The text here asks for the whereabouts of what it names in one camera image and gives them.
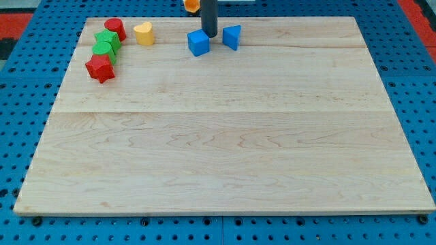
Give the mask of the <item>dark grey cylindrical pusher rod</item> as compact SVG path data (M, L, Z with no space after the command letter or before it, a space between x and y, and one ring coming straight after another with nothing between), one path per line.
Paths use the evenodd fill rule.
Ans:
M218 30L218 0L200 0L200 18L203 32L214 38Z

